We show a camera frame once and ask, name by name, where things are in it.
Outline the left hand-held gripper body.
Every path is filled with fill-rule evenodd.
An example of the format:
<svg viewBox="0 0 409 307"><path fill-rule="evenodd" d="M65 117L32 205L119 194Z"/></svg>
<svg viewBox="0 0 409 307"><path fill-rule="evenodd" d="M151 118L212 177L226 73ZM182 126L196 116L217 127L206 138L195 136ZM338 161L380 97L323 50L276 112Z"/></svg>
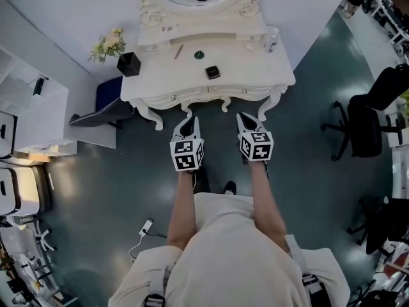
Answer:
<svg viewBox="0 0 409 307"><path fill-rule="evenodd" d="M204 139L200 132L188 137L174 134L169 144L176 171L194 171L200 168L204 156Z"/></svg>

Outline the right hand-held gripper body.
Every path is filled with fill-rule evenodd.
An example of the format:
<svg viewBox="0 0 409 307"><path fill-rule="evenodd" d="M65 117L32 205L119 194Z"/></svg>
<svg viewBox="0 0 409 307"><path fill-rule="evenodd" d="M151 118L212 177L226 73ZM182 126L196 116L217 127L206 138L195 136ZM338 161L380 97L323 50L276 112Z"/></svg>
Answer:
<svg viewBox="0 0 409 307"><path fill-rule="evenodd" d="M270 131L242 132L238 135L239 149L248 161L269 161L274 146Z"/></svg>

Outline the white dressing table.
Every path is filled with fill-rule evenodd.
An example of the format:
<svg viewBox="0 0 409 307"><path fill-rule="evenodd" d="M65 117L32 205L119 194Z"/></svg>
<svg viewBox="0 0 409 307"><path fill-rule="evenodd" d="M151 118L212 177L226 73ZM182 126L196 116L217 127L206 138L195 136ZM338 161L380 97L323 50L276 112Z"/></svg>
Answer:
<svg viewBox="0 0 409 307"><path fill-rule="evenodd" d="M253 45L253 52L246 49L248 43ZM183 49L174 60L181 44ZM266 52L262 40L246 42L228 35L199 35L171 40L163 48L154 45L151 50L135 45L134 51L141 61L140 73L123 78L120 97L142 117L154 121L156 130L164 127L158 110L180 106L191 116L191 104L221 100L221 109L227 112L232 98L262 100L258 119L265 121L265 113L295 84L282 42L273 52ZM203 59L194 57L197 51L204 52ZM209 80L205 69L214 65L220 77Z"/></svg>

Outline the person's left black shoe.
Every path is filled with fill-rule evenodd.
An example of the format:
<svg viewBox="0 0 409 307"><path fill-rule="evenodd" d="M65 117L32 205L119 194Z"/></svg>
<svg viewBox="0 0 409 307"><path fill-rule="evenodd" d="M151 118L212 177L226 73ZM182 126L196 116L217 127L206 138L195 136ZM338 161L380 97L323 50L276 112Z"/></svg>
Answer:
<svg viewBox="0 0 409 307"><path fill-rule="evenodd" d="M194 194L196 193L209 193L210 185L205 168L200 166L194 173Z"/></svg>

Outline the navy blue stool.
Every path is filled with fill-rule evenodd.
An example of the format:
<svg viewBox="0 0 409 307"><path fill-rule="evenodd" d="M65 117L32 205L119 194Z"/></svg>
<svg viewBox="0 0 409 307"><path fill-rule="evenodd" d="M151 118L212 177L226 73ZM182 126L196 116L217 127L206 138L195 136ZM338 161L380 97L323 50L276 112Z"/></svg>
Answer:
<svg viewBox="0 0 409 307"><path fill-rule="evenodd" d="M69 126L97 127L107 124L122 129L122 121L135 113L134 107L120 97L122 81L122 77L117 77L98 85L95 111L83 116L74 114L68 122Z"/></svg>

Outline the black square vase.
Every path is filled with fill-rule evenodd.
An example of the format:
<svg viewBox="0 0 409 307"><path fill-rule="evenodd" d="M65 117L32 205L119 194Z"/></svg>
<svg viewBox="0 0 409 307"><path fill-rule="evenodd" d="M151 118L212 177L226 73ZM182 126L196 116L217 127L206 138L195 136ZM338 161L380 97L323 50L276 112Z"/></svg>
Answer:
<svg viewBox="0 0 409 307"><path fill-rule="evenodd" d="M140 73L140 68L141 61L134 52L128 52L120 55L117 62L117 69L123 74L123 76L138 76Z"/></svg>

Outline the white power strip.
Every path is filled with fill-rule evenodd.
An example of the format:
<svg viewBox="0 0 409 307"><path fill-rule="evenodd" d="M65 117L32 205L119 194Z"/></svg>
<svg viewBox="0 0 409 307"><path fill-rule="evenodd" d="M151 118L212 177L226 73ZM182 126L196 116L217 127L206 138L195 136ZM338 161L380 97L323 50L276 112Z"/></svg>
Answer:
<svg viewBox="0 0 409 307"><path fill-rule="evenodd" d="M141 230L139 231L139 235L140 235L141 237L144 237L144 236L149 232L149 230L150 230L150 228L151 228L152 225L153 225L153 221L152 221L151 219L148 219L148 220L144 223L144 225L143 225L143 227L141 228Z"/></svg>

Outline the clear plastic bottle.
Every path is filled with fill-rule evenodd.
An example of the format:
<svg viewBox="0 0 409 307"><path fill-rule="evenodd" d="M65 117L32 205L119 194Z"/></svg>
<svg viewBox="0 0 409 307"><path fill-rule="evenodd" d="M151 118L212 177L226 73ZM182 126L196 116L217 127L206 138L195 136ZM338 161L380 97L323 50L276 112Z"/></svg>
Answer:
<svg viewBox="0 0 409 307"><path fill-rule="evenodd" d="M279 30L273 26L268 27L264 36L264 49L266 52L273 52L280 39Z"/></svg>

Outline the black office chair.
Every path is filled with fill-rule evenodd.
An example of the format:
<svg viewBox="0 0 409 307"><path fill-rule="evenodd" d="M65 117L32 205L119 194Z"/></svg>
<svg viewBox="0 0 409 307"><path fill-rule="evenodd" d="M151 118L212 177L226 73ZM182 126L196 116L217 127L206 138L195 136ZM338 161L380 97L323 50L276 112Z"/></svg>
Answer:
<svg viewBox="0 0 409 307"><path fill-rule="evenodd" d="M366 243L367 255L379 251L389 257L391 254L383 248L387 241L409 246L409 199L360 198L358 206L364 222L355 229L347 228L346 232L350 235L363 232L357 244Z"/></svg>
<svg viewBox="0 0 409 307"><path fill-rule="evenodd" d="M369 92L352 96L346 109L339 101L335 101L332 108L338 108L342 116L339 125L323 123L320 126L321 131L332 129L344 134L338 154L331 156L331 159L341 159L348 143L351 144L354 157L370 158L380 155L384 132L397 134L399 144L403 144L403 123L397 122L393 126L390 117L386 116L387 124L381 126L377 112L385 110L408 89L409 65L403 63L384 69Z"/></svg>

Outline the yellow pink artificial flowers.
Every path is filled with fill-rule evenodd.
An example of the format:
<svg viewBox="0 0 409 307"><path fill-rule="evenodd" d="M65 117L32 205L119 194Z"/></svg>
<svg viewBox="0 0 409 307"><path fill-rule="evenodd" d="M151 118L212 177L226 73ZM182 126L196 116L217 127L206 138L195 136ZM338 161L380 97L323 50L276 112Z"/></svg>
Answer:
<svg viewBox="0 0 409 307"><path fill-rule="evenodd" d="M104 64L107 57L115 57L124 61L126 43L122 28L113 29L109 36L101 36L98 43L91 50L89 60Z"/></svg>

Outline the person's cream dress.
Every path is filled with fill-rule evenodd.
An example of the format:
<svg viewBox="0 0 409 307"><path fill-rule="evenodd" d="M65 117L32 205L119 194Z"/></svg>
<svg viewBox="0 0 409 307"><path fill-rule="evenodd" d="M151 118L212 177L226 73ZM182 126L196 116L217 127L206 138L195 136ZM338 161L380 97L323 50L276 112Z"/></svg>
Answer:
<svg viewBox="0 0 409 307"><path fill-rule="evenodd" d="M256 228L252 198L194 200L197 232L187 247L140 252L108 307L143 307L160 288L165 307L311 307L298 262Z"/></svg>

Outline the white side table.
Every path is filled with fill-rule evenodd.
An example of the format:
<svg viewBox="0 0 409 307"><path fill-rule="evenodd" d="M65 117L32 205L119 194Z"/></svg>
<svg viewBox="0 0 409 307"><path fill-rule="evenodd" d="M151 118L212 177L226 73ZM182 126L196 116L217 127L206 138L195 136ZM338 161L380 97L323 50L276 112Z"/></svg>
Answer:
<svg viewBox="0 0 409 307"><path fill-rule="evenodd" d="M14 150L57 157L76 154L78 142L115 149L114 127L69 125L74 114L92 113L95 100L95 85L69 90L53 80L45 81L41 95L35 95L28 110L17 118Z"/></svg>

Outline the white shelf unit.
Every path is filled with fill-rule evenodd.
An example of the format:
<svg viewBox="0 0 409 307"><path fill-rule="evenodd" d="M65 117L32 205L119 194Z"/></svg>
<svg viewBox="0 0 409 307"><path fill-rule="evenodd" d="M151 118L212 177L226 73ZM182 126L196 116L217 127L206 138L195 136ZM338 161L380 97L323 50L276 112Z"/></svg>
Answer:
<svg viewBox="0 0 409 307"><path fill-rule="evenodd" d="M68 90L0 46L0 111L19 116L52 98L66 104Z"/></svg>

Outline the white robot head black face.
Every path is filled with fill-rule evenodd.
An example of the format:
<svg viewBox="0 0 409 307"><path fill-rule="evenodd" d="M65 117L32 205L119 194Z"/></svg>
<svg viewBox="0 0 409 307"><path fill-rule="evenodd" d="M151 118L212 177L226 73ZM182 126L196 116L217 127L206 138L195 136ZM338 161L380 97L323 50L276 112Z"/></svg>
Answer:
<svg viewBox="0 0 409 307"><path fill-rule="evenodd" d="M15 118L0 112L0 159L7 158L13 152Z"/></svg>
<svg viewBox="0 0 409 307"><path fill-rule="evenodd" d="M0 167L0 216L31 216L40 211L40 197L31 168Z"/></svg>

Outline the cluttered white workbench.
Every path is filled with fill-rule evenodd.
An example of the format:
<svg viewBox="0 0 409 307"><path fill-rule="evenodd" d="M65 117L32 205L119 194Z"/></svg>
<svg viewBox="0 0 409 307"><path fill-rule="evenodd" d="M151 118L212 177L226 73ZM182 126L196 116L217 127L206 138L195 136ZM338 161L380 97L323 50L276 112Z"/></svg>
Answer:
<svg viewBox="0 0 409 307"><path fill-rule="evenodd" d="M41 219L0 228L1 267L15 297L14 304L25 307L67 307L77 299L65 293L55 280L51 241L52 229Z"/></svg>

